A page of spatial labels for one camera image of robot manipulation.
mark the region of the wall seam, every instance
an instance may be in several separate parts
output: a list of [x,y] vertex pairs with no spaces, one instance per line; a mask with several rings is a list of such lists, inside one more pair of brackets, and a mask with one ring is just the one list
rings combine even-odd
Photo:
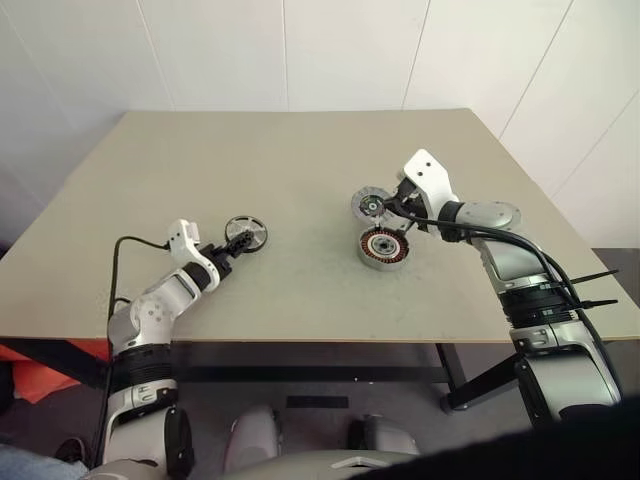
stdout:
[[27,192],[29,195],[31,195],[31,197],[33,197],[33,199],[38,203],[38,205],[40,205],[40,207],[42,207],[42,210],[44,210],[47,207],[46,203],[43,202],[42,199],[38,195],[36,195],[33,192],[33,190],[31,190],[29,188],[29,186],[25,183],[25,181],[20,178],[20,175],[18,175],[18,173],[13,168],[13,166],[8,164],[7,162],[2,160],[1,158],[0,158],[0,163],[7,169],[9,174],[11,176],[13,176],[13,178],[16,180],[16,182],[18,182],[18,185],[20,185],[25,192]]
[[413,62],[411,63],[411,69],[409,70],[409,78],[407,79],[407,86],[404,89],[404,95],[402,96],[402,103],[400,104],[400,110],[404,110],[405,103],[407,101],[407,95],[409,94],[409,86],[411,85],[411,79],[413,78],[413,69],[416,66],[418,60],[418,53],[420,53],[420,47],[422,46],[422,35],[424,34],[424,28],[427,24],[427,17],[429,16],[429,8],[431,7],[431,0],[427,1],[427,8],[424,12],[424,18],[422,19],[422,28],[420,29],[420,35],[418,36],[418,44],[416,45],[416,51],[413,54]]
[[287,55],[287,17],[285,13],[285,0],[282,0],[282,45],[284,49],[284,95],[287,112],[291,111],[289,103],[289,58]]
[[13,23],[13,20],[11,19],[11,16],[9,15],[9,12],[7,12],[7,9],[4,6],[4,2],[2,1],[0,1],[0,11],[6,17],[7,22],[9,23],[9,27],[13,31],[14,35],[18,38],[18,41],[20,42],[20,46],[24,50],[25,55],[29,59],[29,62],[31,62],[31,65],[33,66],[33,68],[36,70],[36,72],[38,72],[38,75],[40,76],[40,79],[44,83],[45,88],[53,98],[53,101],[56,103],[56,106],[60,111],[60,114],[62,115],[62,117],[65,119],[65,121],[67,122],[69,127],[71,127],[72,130],[77,130],[78,126],[73,122],[73,120],[71,120],[71,117],[68,115],[66,109],[64,108],[63,103],[60,101],[60,98],[56,94],[51,83],[49,82],[49,79],[36,63],[33,53],[31,53],[31,50],[29,49],[29,47],[27,47],[27,43],[24,41],[24,38],[22,38],[22,35],[20,35],[20,32],[18,32],[18,28]]
[[140,20],[142,21],[142,25],[144,27],[144,34],[147,39],[147,42],[149,43],[149,48],[151,49],[151,55],[153,56],[153,60],[156,64],[156,70],[158,71],[158,75],[160,76],[160,81],[162,82],[164,91],[167,94],[167,99],[169,100],[169,105],[171,106],[171,110],[175,111],[176,104],[173,99],[171,90],[169,89],[169,83],[167,82],[167,77],[164,73],[164,69],[162,68],[162,64],[160,63],[160,57],[158,56],[158,51],[156,50],[155,43],[153,43],[151,30],[149,29],[147,18],[145,17],[144,11],[142,10],[142,5],[140,5],[140,0],[136,0],[136,6],[138,7],[138,14],[140,15]]
[[522,91],[522,95],[520,95],[520,98],[516,102],[515,107],[513,107],[513,110],[511,111],[511,115],[509,115],[509,118],[507,118],[507,121],[505,122],[504,127],[502,128],[502,131],[500,132],[500,135],[498,135],[498,140],[502,140],[502,136],[507,131],[507,128],[511,124],[511,120],[513,120],[513,117],[515,117],[516,112],[520,108],[520,105],[522,104],[522,101],[524,100],[524,97],[527,95],[527,92],[529,91],[529,88],[533,84],[533,80],[536,78],[536,75],[538,74],[538,71],[540,71],[540,68],[542,67],[542,64],[544,63],[545,58],[547,58],[547,54],[549,53],[549,50],[551,50],[551,46],[553,45],[553,42],[555,41],[556,37],[558,36],[558,32],[560,32],[560,29],[562,28],[562,25],[564,24],[564,21],[567,18],[567,15],[569,14],[569,11],[571,10],[571,6],[573,5],[573,2],[574,2],[574,0],[571,0],[571,2],[569,2],[569,5],[567,6],[566,10],[564,11],[564,14],[562,15],[562,18],[560,19],[560,22],[558,23],[558,26],[556,27],[556,30],[553,32],[553,35],[551,36],[551,40],[549,41],[549,44],[547,45],[547,48],[545,48],[545,50],[544,50],[544,52],[542,54],[542,57],[540,58],[540,61],[538,62],[538,65],[536,65],[536,68],[533,70],[533,73],[531,74],[531,77],[529,78],[529,81],[527,82],[527,85],[524,87],[524,90]]
[[584,155],[584,157],[582,157],[582,159],[575,165],[575,167],[573,167],[573,169],[571,170],[571,172],[569,172],[569,174],[565,177],[565,179],[560,183],[560,185],[558,186],[558,188],[556,188],[555,192],[553,192],[550,196],[551,198],[555,198],[556,195],[558,195],[558,193],[560,193],[560,191],[564,188],[564,186],[567,184],[567,182],[571,179],[571,177],[580,169],[580,167],[582,166],[582,164],[589,158],[589,156],[591,156],[591,154],[593,153],[593,151],[596,149],[596,147],[600,144],[600,142],[602,142],[602,140],[604,139],[604,137],[607,136],[607,133],[609,133],[609,130],[611,130],[611,128],[613,128],[613,126],[616,124],[616,122],[618,121],[618,119],[624,114],[624,112],[627,111],[627,108],[629,108],[629,106],[633,103],[633,100],[638,96],[638,90],[636,90],[633,95],[631,95],[631,98],[629,98],[629,100],[627,100],[624,104],[624,106],[622,107],[622,109],[618,112],[618,114],[613,118],[613,120],[609,123],[609,125],[607,125],[607,127],[604,129],[604,131],[600,134],[600,136],[598,137],[598,139],[594,142],[593,145],[591,145],[591,147],[589,148],[589,150],[587,151],[587,153]]

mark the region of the robotic arm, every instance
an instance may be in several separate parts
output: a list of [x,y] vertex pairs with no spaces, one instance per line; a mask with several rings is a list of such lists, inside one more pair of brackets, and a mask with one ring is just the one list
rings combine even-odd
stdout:
[[[404,166],[395,195],[376,202],[370,192],[356,194],[354,202],[374,220],[363,238],[385,232],[401,244],[404,232],[417,224],[444,241],[466,241],[480,252],[512,326],[510,336],[520,354],[516,374],[534,425],[560,420],[587,405],[620,401],[611,362],[583,312],[612,301],[582,302],[566,276],[558,280],[560,266],[526,238],[516,207],[459,201],[447,171],[426,150],[419,150]],[[398,219],[405,223],[389,229],[399,224]],[[387,267],[379,244],[361,246],[367,264]]]
[[[232,224],[239,219],[241,224]],[[168,243],[182,267],[109,319],[111,385],[103,466],[85,478],[186,478],[191,471],[191,428],[176,405],[178,387],[170,360],[173,324],[231,273],[229,257],[256,251],[265,243],[266,229],[258,220],[234,220],[227,226],[224,247],[210,244],[199,250],[195,223],[172,224]]]

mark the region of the beige tabletop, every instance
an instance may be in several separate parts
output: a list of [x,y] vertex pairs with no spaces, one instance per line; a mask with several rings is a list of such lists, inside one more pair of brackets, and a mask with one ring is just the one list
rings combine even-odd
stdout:
[[[246,341],[503,342],[508,324],[470,246],[411,231],[408,264],[380,273],[356,254],[352,194],[393,189],[419,148],[449,170],[461,200],[520,207],[535,241],[573,277],[602,263],[469,110],[360,113],[129,113],[85,159],[0,263],[0,335],[96,338],[114,241],[164,242],[177,218],[220,243],[227,220],[268,226],[260,252],[233,262],[217,291],[181,317],[175,338]],[[135,244],[119,295],[173,268]],[[638,338],[640,313],[612,278],[583,298],[605,339]]]

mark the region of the white wall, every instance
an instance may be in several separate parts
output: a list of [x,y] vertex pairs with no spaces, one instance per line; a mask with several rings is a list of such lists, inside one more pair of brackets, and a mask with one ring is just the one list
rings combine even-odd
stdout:
[[639,15],[637,0],[0,0],[0,242],[127,110],[470,107],[593,246],[640,247]]

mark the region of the shoe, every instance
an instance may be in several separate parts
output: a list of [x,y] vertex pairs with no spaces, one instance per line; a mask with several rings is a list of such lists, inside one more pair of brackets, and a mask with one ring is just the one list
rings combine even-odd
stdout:
[[82,462],[86,465],[87,449],[81,438],[71,437],[62,442],[54,457],[65,463]]

